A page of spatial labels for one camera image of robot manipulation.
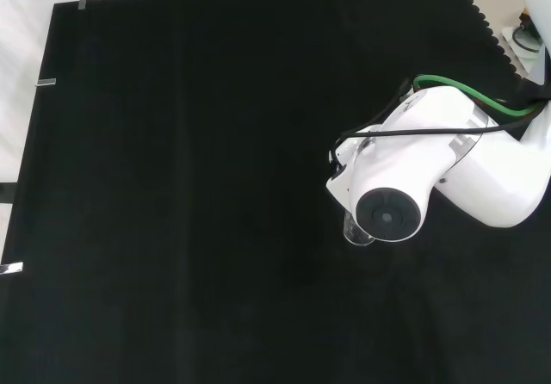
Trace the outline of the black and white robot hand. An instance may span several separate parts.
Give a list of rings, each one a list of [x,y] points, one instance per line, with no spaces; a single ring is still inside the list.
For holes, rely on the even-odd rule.
[[[366,138],[338,140],[329,151],[330,165],[335,168],[326,182],[333,199],[346,211],[350,211],[350,182],[358,151]]]

